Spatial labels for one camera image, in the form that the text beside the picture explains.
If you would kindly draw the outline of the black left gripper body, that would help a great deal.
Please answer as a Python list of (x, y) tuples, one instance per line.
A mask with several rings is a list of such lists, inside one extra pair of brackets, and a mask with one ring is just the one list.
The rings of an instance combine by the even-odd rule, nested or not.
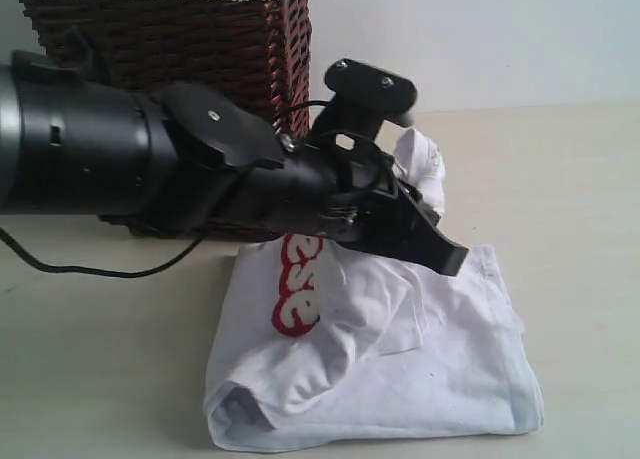
[(394, 165), (392, 156), (372, 143), (352, 150), (305, 147), (274, 172), (278, 190), (269, 229), (328, 238), (395, 259), (399, 235), (415, 214), (425, 214), (400, 185), (408, 181)]

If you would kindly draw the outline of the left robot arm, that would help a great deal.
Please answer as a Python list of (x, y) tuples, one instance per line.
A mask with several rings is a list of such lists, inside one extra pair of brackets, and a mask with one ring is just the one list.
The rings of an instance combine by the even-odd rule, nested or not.
[(351, 59), (325, 83), (332, 98), (295, 137), (202, 85), (137, 94), (17, 51), (1, 69), (1, 210), (157, 237), (295, 233), (456, 275), (467, 249), (375, 142), (384, 122), (409, 124), (414, 84)]

